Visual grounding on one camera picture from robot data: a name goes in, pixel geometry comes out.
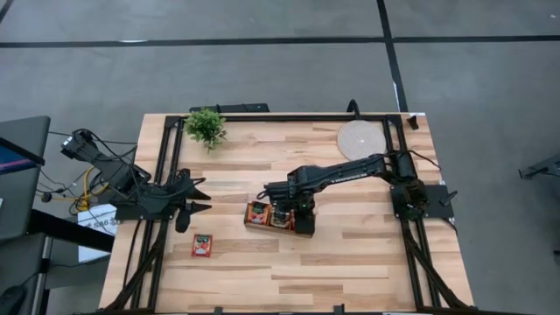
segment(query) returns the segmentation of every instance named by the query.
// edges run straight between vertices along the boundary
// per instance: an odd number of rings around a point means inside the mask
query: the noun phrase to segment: computer screen
[[[0,137],[0,175],[44,164],[45,161],[41,157]]]

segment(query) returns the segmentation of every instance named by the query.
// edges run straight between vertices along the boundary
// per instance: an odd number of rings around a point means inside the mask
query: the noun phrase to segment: wooden table
[[[164,119],[146,115],[138,140],[136,163],[152,174]],[[226,122],[228,141],[209,154],[183,137],[178,168],[207,178],[199,189],[212,196],[213,208],[194,215],[184,234],[171,225],[156,312],[211,312],[215,306],[225,312],[329,312],[343,303],[349,312],[415,309],[400,224],[393,215],[389,185],[380,178],[332,185],[316,194],[317,230],[311,239],[243,226],[245,206],[264,184],[286,180],[287,172],[300,165],[347,161],[336,144],[343,124]],[[407,144],[436,160],[426,117],[419,116],[418,124],[420,129],[412,130],[405,123]],[[171,134],[168,159],[173,139]],[[426,184],[441,180],[429,162],[415,157],[415,164]],[[135,225],[124,222],[118,228],[100,307],[123,286]],[[441,220],[425,220],[425,225],[435,268],[459,298],[472,304],[457,236]],[[213,235],[211,258],[191,257],[193,234]],[[429,305],[424,271],[419,270],[424,303]],[[143,282],[141,306],[146,305],[150,276]]]

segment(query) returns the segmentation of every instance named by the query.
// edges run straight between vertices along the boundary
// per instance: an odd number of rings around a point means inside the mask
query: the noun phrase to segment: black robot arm
[[[62,153],[69,158],[88,162],[101,173],[109,184],[108,202],[117,208],[118,220],[168,220],[179,209],[175,229],[185,232],[190,215],[211,206],[187,203],[186,199],[210,200],[195,185],[205,179],[192,179],[190,171],[180,170],[164,185],[149,183],[151,175],[139,166],[125,162],[121,157],[108,157],[97,149],[93,134],[86,129],[76,130],[62,144]]]
[[[391,169],[388,169],[385,158],[392,162]],[[424,183],[418,179],[412,156],[408,151],[374,154],[328,167],[300,166],[288,174],[287,181],[265,185],[264,191],[259,193],[257,198],[268,196],[276,212],[287,214],[293,210],[295,232],[312,235],[315,231],[313,195],[330,185],[365,177],[378,177],[392,186],[404,188],[410,216],[421,215],[427,206]]]

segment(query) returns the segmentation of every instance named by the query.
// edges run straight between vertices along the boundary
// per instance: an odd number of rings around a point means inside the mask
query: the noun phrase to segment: small red box
[[[212,236],[208,234],[195,234],[192,240],[191,256],[210,257],[212,251]]]

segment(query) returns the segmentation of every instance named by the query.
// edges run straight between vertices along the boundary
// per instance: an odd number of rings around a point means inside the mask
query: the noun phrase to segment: small green plant
[[[202,141],[205,148],[216,149],[221,144],[221,140],[227,140],[227,131],[224,130],[226,118],[208,108],[203,108],[200,112],[192,113],[185,119],[185,131],[187,135],[192,135],[191,139],[196,142]]]

